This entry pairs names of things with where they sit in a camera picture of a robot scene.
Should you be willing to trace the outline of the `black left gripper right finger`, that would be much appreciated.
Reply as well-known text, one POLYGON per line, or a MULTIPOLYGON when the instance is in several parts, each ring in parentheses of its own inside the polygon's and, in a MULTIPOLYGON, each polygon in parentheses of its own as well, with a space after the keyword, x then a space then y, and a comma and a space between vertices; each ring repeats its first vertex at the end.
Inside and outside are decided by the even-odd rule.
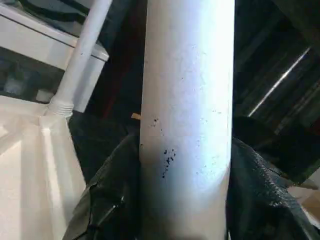
POLYGON ((237 138, 232 139, 226 222, 233 240, 318 240, 285 180, 264 158, 237 138))

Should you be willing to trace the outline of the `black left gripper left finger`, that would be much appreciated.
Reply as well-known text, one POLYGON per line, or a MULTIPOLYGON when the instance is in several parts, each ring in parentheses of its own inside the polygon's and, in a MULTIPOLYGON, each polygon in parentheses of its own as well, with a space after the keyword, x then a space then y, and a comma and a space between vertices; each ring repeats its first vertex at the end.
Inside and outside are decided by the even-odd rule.
POLYGON ((64 240, 135 240, 140 230, 137 134, 126 136, 87 184, 64 240))

